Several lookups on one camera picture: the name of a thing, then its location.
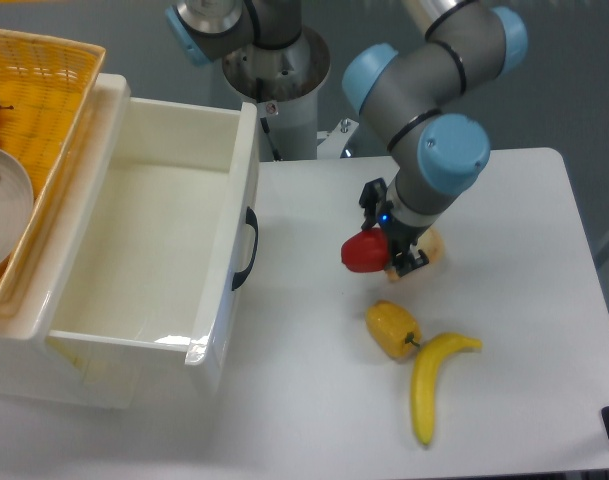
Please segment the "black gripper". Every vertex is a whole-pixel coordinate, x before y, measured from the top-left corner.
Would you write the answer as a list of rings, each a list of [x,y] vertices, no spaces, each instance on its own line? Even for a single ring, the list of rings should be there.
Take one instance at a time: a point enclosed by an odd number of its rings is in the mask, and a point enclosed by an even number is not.
[[[433,218],[408,208],[396,189],[389,189],[383,178],[364,184],[359,197],[363,209],[363,231],[379,225],[387,239],[391,261],[388,278],[402,278],[429,264],[423,250],[417,250],[419,237],[432,225]]]

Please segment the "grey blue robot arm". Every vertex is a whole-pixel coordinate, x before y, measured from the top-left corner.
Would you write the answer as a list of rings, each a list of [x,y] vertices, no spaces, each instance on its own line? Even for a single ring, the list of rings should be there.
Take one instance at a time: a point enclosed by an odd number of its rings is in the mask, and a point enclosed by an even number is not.
[[[528,50],[522,18],[478,1],[409,1],[425,42],[399,54],[381,43],[346,68],[343,92],[385,145],[398,171],[366,183],[364,221],[341,248],[345,267],[393,278],[436,259],[428,231],[488,163],[487,133],[445,105],[516,68]],[[166,19],[195,65],[220,62],[230,87],[257,107],[264,147],[274,160],[317,150],[316,93],[330,55],[304,26],[297,1],[179,1]]]

